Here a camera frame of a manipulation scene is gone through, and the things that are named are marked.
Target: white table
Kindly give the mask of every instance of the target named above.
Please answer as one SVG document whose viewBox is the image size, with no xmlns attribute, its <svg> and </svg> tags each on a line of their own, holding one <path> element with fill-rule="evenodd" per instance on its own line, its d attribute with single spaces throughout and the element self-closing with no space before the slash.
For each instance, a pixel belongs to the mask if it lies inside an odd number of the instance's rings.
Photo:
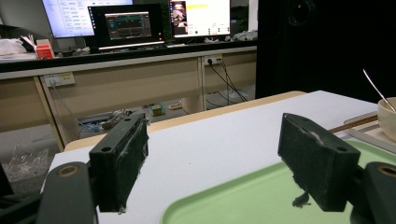
<svg viewBox="0 0 396 224">
<path fill-rule="evenodd" d="M 315 91 L 150 133 L 149 156 L 131 191 L 127 212 L 100 213 L 99 221 L 158 224 L 173 201 L 279 162 L 283 113 L 307 117 L 330 129 L 373 111 L 375 104 Z M 86 162 L 91 149 L 57 154 L 50 169 L 70 161 Z"/>
</svg>

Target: utensil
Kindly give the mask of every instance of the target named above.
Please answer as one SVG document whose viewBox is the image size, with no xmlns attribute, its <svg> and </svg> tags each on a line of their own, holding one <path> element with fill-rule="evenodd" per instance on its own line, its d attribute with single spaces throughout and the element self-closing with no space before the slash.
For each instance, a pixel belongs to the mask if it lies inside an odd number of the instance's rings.
<svg viewBox="0 0 396 224">
<path fill-rule="evenodd" d="M 370 79 L 369 75 L 367 75 L 366 71 L 363 69 L 363 73 L 364 75 L 366 75 L 367 79 L 369 80 L 369 82 L 372 84 L 372 86 L 374 87 L 374 89 L 376 90 L 376 92 L 378 92 L 378 94 L 381 96 L 382 99 L 384 99 L 384 101 L 390 106 L 390 108 L 393 110 L 393 112 L 396 112 L 395 107 L 393 107 L 393 105 L 390 104 L 390 102 L 387 100 L 387 98 L 384 97 L 384 95 L 382 95 L 382 93 L 376 88 L 375 84 L 373 83 L 373 81 Z"/>
</svg>

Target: green tray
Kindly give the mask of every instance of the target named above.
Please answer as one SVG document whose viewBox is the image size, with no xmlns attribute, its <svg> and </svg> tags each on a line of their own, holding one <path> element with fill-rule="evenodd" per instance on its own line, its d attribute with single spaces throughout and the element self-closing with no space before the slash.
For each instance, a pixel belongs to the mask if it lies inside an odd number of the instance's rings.
<svg viewBox="0 0 396 224">
<path fill-rule="evenodd" d="M 370 161 L 396 164 L 395 154 L 346 141 L 361 151 L 363 168 Z M 163 212 L 161 223 L 350 223 L 350 203 L 342 213 L 322 212 L 312 198 L 311 205 L 293 207 L 291 202 L 302 193 L 291 170 L 280 162 L 175 201 Z"/>
</svg>

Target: beige bowl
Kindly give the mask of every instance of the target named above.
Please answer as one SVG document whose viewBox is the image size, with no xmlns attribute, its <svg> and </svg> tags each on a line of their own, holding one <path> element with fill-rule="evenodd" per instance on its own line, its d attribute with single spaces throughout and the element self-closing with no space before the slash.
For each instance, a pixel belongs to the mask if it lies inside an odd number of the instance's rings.
<svg viewBox="0 0 396 224">
<path fill-rule="evenodd" d="M 396 106 L 396 97 L 387 98 L 393 107 Z M 378 123 L 387 137 L 396 142 L 396 113 L 384 101 L 378 102 Z"/>
</svg>

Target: computer monitor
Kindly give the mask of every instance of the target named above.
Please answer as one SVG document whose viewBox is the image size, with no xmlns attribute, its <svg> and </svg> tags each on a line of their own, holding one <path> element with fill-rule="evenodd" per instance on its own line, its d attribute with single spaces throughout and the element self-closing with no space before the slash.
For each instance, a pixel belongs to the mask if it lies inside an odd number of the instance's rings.
<svg viewBox="0 0 396 224">
<path fill-rule="evenodd" d="M 42 0 L 54 38 L 93 35 L 90 6 L 131 5 L 133 0 Z"/>
<path fill-rule="evenodd" d="M 88 7 L 100 51 L 163 44 L 161 4 Z"/>
<path fill-rule="evenodd" d="M 169 0 L 172 36 L 230 34 L 230 0 Z"/>
</svg>

